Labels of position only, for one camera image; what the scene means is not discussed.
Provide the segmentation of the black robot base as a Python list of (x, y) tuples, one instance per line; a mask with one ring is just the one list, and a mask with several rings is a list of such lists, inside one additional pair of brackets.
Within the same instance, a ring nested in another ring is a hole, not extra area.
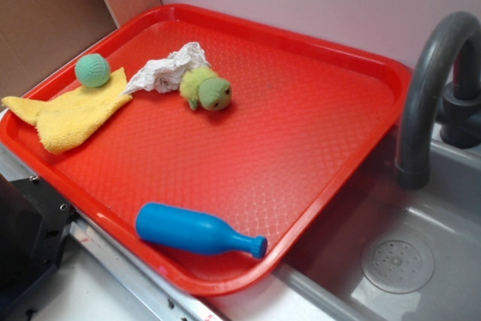
[(1, 178), (1, 319), (61, 264), (73, 209), (41, 178)]

